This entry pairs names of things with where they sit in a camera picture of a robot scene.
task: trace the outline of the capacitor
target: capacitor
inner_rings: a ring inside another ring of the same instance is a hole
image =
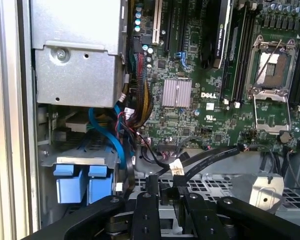
[[[200,111],[198,109],[193,111],[193,114],[198,117],[200,115]]]
[[[292,15],[297,15],[298,13],[300,13],[300,7],[296,7],[295,9],[292,9],[291,13]]]
[[[275,10],[275,8],[276,8],[276,5],[274,4],[274,3],[272,3],[272,4],[270,4],[269,6],[268,6],[268,12],[269,13],[271,13],[272,11],[274,11]]]
[[[284,14],[288,14],[288,13],[290,13],[290,11],[291,11],[291,6],[286,6],[286,7],[283,8],[283,13]]]
[[[149,48],[148,45],[143,45],[143,46],[142,46],[142,49],[143,49],[144,51],[147,51],[148,48]]]
[[[141,20],[139,18],[137,18],[135,21],[134,21],[134,24],[139,26],[141,24]]]
[[[140,29],[140,26],[135,26],[135,27],[134,27],[134,31],[135,31],[135,32],[138,33],[138,32],[140,32],[140,30],[141,30],[141,29]]]
[[[154,53],[154,49],[153,49],[152,47],[149,47],[149,48],[148,48],[148,53],[149,53],[149,54],[153,54],[153,53]]]
[[[278,14],[278,13],[280,13],[281,11],[282,11],[282,5],[281,4],[278,4],[276,7],[275,7],[275,9],[274,9],[274,11]]]
[[[136,17],[137,19],[140,19],[140,18],[141,18],[141,12],[136,12],[136,13],[135,13],[135,17]]]

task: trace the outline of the black cable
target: black cable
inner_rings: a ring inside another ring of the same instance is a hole
[[[270,150],[270,148],[268,148],[266,145],[262,145],[262,144],[251,144],[247,148],[248,149],[265,148],[265,149],[269,150],[269,154],[270,154],[271,159],[272,159],[272,165],[271,165],[269,173],[274,172],[274,169],[275,169],[275,166],[276,166],[276,159],[275,159],[274,153]]]
[[[293,170],[293,168],[292,168],[292,166],[291,166],[291,162],[290,162],[290,154],[291,154],[291,152],[288,151],[288,153],[286,154],[286,161],[287,161],[287,163],[288,163],[288,166],[289,166],[291,175],[292,175],[292,177],[293,177],[293,180],[294,180],[295,184],[297,185],[297,187],[290,187],[290,189],[297,189],[297,190],[300,190],[300,183],[298,182],[298,179],[297,179],[297,177],[296,177],[296,175],[295,175],[295,173],[294,173],[294,170]]]
[[[127,185],[127,187],[124,193],[124,198],[128,199],[136,186],[136,178],[135,178],[134,165],[132,163],[132,158],[130,153],[131,152],[130,144],[128,143],[128,140],[126,138],[123,139],[123,149],[124,149],[126,175],[127,175],[126,182],[125,182],[125,185]]]
[[[283,163],[282,163],[282,167],[281,167],[281,173],[282,173],[282,177],[285,178],[287,171],[288,171],[288,161],[287,161],[287,153],[288,153],[288,149],[286,147],[283,148],[282,150],[283,153]]]
[[[279,154],[277,152],[274,152],[273,155],[274,155],[274,159],[275,159],[276,173],[279,174],[280,176],[282,176]]]
[[[156,163],[157,165],[159,165],[160,167],[169,170],[169,169],[170,169],[169,164],[160,162],[160,161],[157,159],[157,157],[156,157],[154,151],[152,151],[152,149],[151,149],[151,147],[149,146],[148,142],[145,140],[145,138],[144,138],[143,136],[141,136],[141,134],[140,134],[139,132],[136,132],[136,134],[143,140],[144,144],[145,144],[146,147],[149,149],[149,151],[150,151],[150,153],[151,153],[151,155],[152,155],[152,157],[153,157],[155,163]]]
[[[191,141],[191,140],[199,140],[199,141],[202,142],[202,145],[203,145],[203,146],[204,146],[204,145],[207,145],[206,141],[205,141],[202,137],[200,137],[200,136],[189,136],[189,137],[187,137],[186,139],[184,139],[184,140],[179,144],[178,148],[176,149],[175,155],[176,155],[177,157],[178,157],[179,154],[180,154],[180,151],[181,151],[182,146],[183,146],[185,143],[187,143],[187,142],[189,142],[189,141]]]
[[[202,170],[210,166],[211,164],[214,164],[218,161],[227,159],[229,157],[235,156],[240,154],[240,149],[238,146],[233,146],[231,149],[228,149],[226,151],[222,151],[218,154],[214,154],[205,160],[199,162],[197,165],[195,165],[193,168],[191,168],[189,171],[185,174],[185,179],[188,182],[190,179],[192,179],[196,174],[200,173]]]
[[[264,171],[266,169],[266,164],[267,164],[267,153],[266,152],[262,152],[261,154],[263,154],[263,158],[260,164],[260,170]]]
[[[185,160],[182,160],[181,163],[182,163],[182,166],[185,168],[187,166],[190,166],[191,164],[201,161],[202,159],[205,159],[212,155],[222,153],[227,150],[231,150],[233,148],[234,148],[233,146],[226,146],[226,147],[210,149],[207,151],[202,151],[202,152],[198,153],[197,155],[194,155],[192,157],[186,158]],[[160,177],[161,175],[165,174],[168,171],[169,171],[169,169],[164,168],[164,169],[161,169],[160,171],[156,172],[155,175],[158,175],[158,177]]]
[[[146,162],[152,164],[155,160],[149,158],[148,153],[147,153],[147,150],[148,150],[148,149],[147,149],[146,147],[142,146],[142,147],[141,147],[141,156],[142,156],[142,158],[143,158]]]
[[[125,130],[125,132],[128,134],[129,140],[130,140],[131,145],[132,145],[132,148],[134,150],[136,150],[137,149],[136,138],[133,135],[132,131],[126,125],[124,125],[122,122],[121,122],[121,126],[123,127],[123,129]]]

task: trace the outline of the white label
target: white label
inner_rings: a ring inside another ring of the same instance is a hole
[[[213,111],[213,110],[215,109],[215,104],[214,104],[214,103],[211,103],[211,102],[207,102],[207,103],[206,103],[205,109],[206,109],[206,110]]]
[[[169,164],[172,176],[173,175],[185,175],[184,167],[182,166],[182,163],[179,158],[174,160],[174,162]]]
[[[136,165],[136,156],[131,157],[132,165]]]
[[[124,112],[125,112],[125,119],[128,120],[131,117],[131,115],[135,113],[135,110],[132,108],[125,107]]]
[[[116,192],[122,192],[123,186],[124,186],[123,182],[117,182],[117,183],[115,184],[115,191],[116,191]]]
[[[217,96],[215,93],[210,93],[210,92],[202,92],[201,97],[205,99],[217,99]]]
[[[214,118],[213,115],[206,115],[204,120],[206,120],[206,121],[215,121],[216,119]]]

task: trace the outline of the heatsink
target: heatsink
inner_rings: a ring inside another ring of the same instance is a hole
[[[192,80],[178,78],[164,80],[162,106],[170,108],[189,108]]]

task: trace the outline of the chip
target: chip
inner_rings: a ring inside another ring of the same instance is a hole
[[[141,36],[141,43],[143,45],[151,45],[152,44],[152,37],[147,35]]]
[[[216,135],[214,136],[214,141],[215,141],[215,142],[220,142],[221,139],[222,139],[222,135],[221,135],[221,134],[216,134]]]
[[[165,60],[159,60],[158,61],[158,68],[159,69],[165,69],[166,68],[166,61]]]
[[[184,128],[182,135],[183,136],[189,136],[189,134],[190,134],[190,128]]]

